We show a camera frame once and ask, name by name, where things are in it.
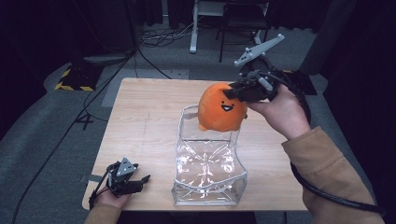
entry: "wire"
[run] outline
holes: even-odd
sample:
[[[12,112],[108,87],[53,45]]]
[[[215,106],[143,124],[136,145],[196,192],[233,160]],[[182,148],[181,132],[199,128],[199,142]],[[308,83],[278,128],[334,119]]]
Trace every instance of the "wire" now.
[[[142,57],[146,60],[146,62],[148,62],[149,64],[151,64],[151,66],[153,66],[155,69],[157,69],[157,71],[159,71],[161,74],[163,74],[165,77],[172,79],[171,77],[169,77],[168,75],[166,75],[163,71],[161,71],[157,66],[155,66],[151,61],[149,61],[145,55],[142,53],[142,51],[140,50],[140,48],[137,48],[137,50],[139,50],[140,55],[142,55]]]
[[[76,9],[78,10],[78,13],[80,14],[81,18],[84,20],[85,24],[87,25],[88,29],[90,30],[91,34],[93,35],[93,37],[96,39],[96,41],[104,48],[107,49],[110,52],[114,52],[114,53],[125,53],[125,52],[121,52],[121,51],[117,51],[115,49],[120,49],[120,48],[111,48],[106,46],[105,44],[103,44],[103,42],[99,39],[99,37],[96,35],[96,33],[93,31],[93,29],[90,26],[90,23],[88,22],[88,20],[85,18],[84,14],[82,13],[80,7],[78,6],[76,0],[73,0],[74,5],[76,6]]]
[[[108,82],[106,82],[106,85],[108,85],[108,83],[117,75],[117,73],[121,70],[121,68],[128,62],[130,57],[128,57],[128,59],[124,60],[124,62],[117,68],[116,72],[114,73],[114,75],[108,79]],[[48,157],[44,160],[44,162],[42,163],[42,165],[40,166],[40,168],[38,169],[38,171],[35,173],[34,177],[32,178],[32,180],[29,182],[27,188],[25,189],[25,191],[23,192],[22,196],[20,197],[20,200],[18,201],[17,207],[15,208],[14,211],[14,215],[12,218],[12,224],[15,223],[21,204],[23,202],[24,197],[26,196],[27,192],[29,191],[30,187],[32,187],[32,185],[35,183],[35,180],[38,178],[38,176],[41,174],[41,172],[43,171],[44,167],[47,165],[47,163],[49,162],[49,160],[51,159],[51,157],[53,156],[53,154],[56,152],[56,150],[59,148],[59,146],[61,145],[61,143],[64,141],[64,139],[66,138],[66,136],[69,134],[70,130],[72,129],[72,127],[74,126],[74,124],[76,123],[76,120],[79,119],[79,117],[82,115],[82,113],[84,113],[84,111],[86,111],[87,107],[90,106],[90,104],[99,96],[99,94],[104,90],[105,88],[102,88],[86,105],[84,105],[84,108],[81,109],[81,111],[78,113],[78,115],[76,116],[76,118],[74,119],[74,121],[68,126],[68,128],[66,129],[66,131],[64,132],[64,135],[61,137],[61,139],[58,141],[58,143],[56,144],[55,148],[51,151],[51,153],[48,155]]]
[[[294,174],[294,176],[296,177],[297,181],[306,189],[308,189],[309,191],[311,191],[312,193],[318,195],[319,197],[322,197],[324,199],[327,199],[331,202],[334,203],[338,203],[341,204],[343,206],[347,206],[347,207],[351,207],[351,208],[356,208],[356,209],[360,209],[363,211],[369,211],[369,212],[374,212],[374,213],[378,213],[381,215],[381,217],[383,217],[387,211],[379,206],[373,205],[373,204],[368,204],[368,203],[358,203],[358,202],[354,202],[354,201],[350,201],[348,199],[344,199],[344,198],[339,198],[337,196],[331,195],[329,193],[326,193],[320,189],[317,189],[316,187],[312,186],[311,184],[309,184],[297,171],[297,168],[291,163],[291,170]]]

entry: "chair leg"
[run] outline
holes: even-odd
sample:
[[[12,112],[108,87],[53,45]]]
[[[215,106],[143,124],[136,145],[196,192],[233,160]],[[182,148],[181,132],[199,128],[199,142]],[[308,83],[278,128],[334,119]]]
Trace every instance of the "chair leg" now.
[[[219,59],[219,63],[221,63],[221,59],[222,59],[222,51],[223,51],[223,47],[224,47],[224,36],[225,36],[225,31],[224,29],[222,30],[222,34],[221,34],[221,49],[220,49],[220,59]]]

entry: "floor mat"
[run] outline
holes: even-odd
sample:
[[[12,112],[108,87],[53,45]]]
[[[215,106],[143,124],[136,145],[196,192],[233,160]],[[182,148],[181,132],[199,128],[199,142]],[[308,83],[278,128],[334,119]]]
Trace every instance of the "floor mat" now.
[[[163,70],[163,72],[172,79],[189,79],[189,70]],[[116,101],[121,81],[126,77],[138,78],[168,78],[155,69],[122,69],[110,82],[105,98],[103,99],[103,107],[112,107]]]

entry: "wooden table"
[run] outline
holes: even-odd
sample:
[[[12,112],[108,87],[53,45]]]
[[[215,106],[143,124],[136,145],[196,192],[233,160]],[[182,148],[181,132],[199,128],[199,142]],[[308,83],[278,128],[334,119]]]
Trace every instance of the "wooden table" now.
[[[247,168],[247,188],[237,206],[175,206],[171,194],[175,176],[175,144],[183,107],[197,105],[215,81],[125,78],[113,107],[92,174],[102,176],[109,164],[127,157],[138,163],[132,176],[151,175],[140,193],[133,194],[125,210],[306,210],[302,187],[290,170],[281,147],[286,139],[265,119],[248,111],[238,138],[237,154]],[[90,181],[82,205],[97,183]]]

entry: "black cable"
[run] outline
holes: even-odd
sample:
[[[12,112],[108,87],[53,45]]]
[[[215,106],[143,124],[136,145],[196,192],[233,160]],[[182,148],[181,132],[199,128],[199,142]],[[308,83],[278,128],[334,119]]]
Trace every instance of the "black cable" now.
[[[109,79],[109,81],[106,83],[106,85],[108,85],[108,83],[114,78],[114,76],[117,75],[117,73],[121,70],[121,68],[128,62],[128,60],[125,60],[116,70],[115,74]],[[43,164],[40,166],[40,168],[38,169],[38,171],[35,173],[35,176],[32,178],[32,180],[29,182],[27,188],[25,189],[25,191],[23,192],[22,196],[20,197],[20,200],[18,201],[17,207],[14,210],[14,215],[12,218],[12,224],[15,223],[16,219],[17,219],[17,215],[18,212],[20,210],[21,204],[23,202],[24,197],[26,196],[27,192],[29,191],[30,187],[32,187],[32,185],[35,183],[35,180],[38,178],[38,176],[41,174],[41,172],[43,171],[44,167],[47,165],[47,163],[49,162],[50,158],[53,156],[53,154],[56,152],[56,150],[59,148],[59,146],[61,145],[62,141],[66,138],[66,136],[68,135],[68,133],[70,132],[70,130],[72,129],[72,127],[74,126],[74,124],[76,123],[76,120],[79,119],[79,117],[82,115],[82,113],[85,111],[85,109],[90,106],[90,104],[98,97],[98,95],[104,90],[105,88],[102,88],[88,103],[87,105],[81,109],[81,111],[78,113],[78,115],[76,116],[76,118],[73,120],[73,122],[69,125],[69,127],[66,129],[66,131],[64,132],[64,135],[61,137],[61,139],[58,141],[58,143],[56,144],[55,148],[51,151],[51,153],[48,155],[48,157],[44,160]]]
[[[97,96],[99,96],[99,94],[105,89],[105,87],[111,82],[111,80],[114,79],[114,77],[117,75],[117,73],[120,71],[120,69],[126,64],[126,62],[128,62],[128,60],[129,60],[130,58],[131,58],[130,55],[127,56],[127,57],[124,59],[123,63],[116,69],[115,74],[113,74],[113,76],[109,77],[109,78],[106,79],[102,84],[100,84],[100,85],[98,85],[98,86],[96,87],[96,89],[98,89],[98,88],[102,87],[103,85],[105,85],[105,86],[98,92],[98,94],[95,96],[95,98],[96,98]],[[87,113],[88,115],[90,115],[91,117],[93,117],[93,118],[95,118],[95,119],[99,119],[99,120],[101,120],[101,121],[103,121],[103,122],[108,122],[107,119],[98,118],[98,117],[96,117],[95,115],[91,114],[91,113],[88,111],[88,106],[86,105],[86,103],[87,103],[88,98],[91,96],[92,93],[93,93],[93,91],[91,91],[90,94],[88,94],[88,96],[87,96],[87,97],[85,98],[85,100],[84,100],[83,108],[84,108],[85,113]]]
[[[151,64],[151,66],[153,66],[155,69],[157,69],[157,71],[159,71],[161,74],[163,74],[165,77],[172,79],[171,77],[169,77],[168,75],[166,75],[163,71],[161,71],[157,66],[155,66],[151,61],[149,61],[145,55],[142,53],[142,51],[140,50],[140,48],[137,48],[137,50],[139,50],[140,55],[142,55],[142,57],[146,60],[146,62],[148,62],[149,64]]]
[[[306,189],[308,189],[309,191],[311,191],[312,193],[318,195],[319,197],[322,197],[324,199],[327,199],[331,202],[334,203],[338,203],[347,207],[351,207],[351,208],[356,208],[359,210],[363,210],[363,211],[368,211],[368,212],[374,212],[374,213],[378,213],[379,215],[381,215],[381,217],[383,217],[387,211],[379,206],[373,205],[373,204],[368,204],[368,203],[358,203],[358,202],[354,202],[354,201],[350,201],[348,199],[343,199],[343,198],[339,198],[337,196],[331,195],[329,193],[326,193],[320,189],[317,189],[316,187],[312,186],[311,184],[309,184],[297,171],[297,168],[291,163],[291,170],[294,174],[294,176],[296,177],[297,181]]]
[[[88,29],[90,30],[91,34],[93,35],[93,37],[96,39],[96,41],[97,41],[104,49],[107,49],[108,51],[114,52],[114,53],[125,53],[125,52],[120,52],[120,51],[114,50],[114,49],[119,49],[119,48],[111,48],[111,47],[108,47],[108,46],[104,45],[104,44],[102,43],[102,41],[99,39],[99,37],[96,35],[96,33],[93,31],[93,29],[91,28],[90,24],[88,23],[87,19],[85,18],[84,14],[82,13],[80,7],[78,6],[76,0],[73,0],[73,3],[74,3],[74,5],[75,5],[76,9],[78,10],[78,13],[80,14],[81,18],[84,20],[85,24],[87,25]]]

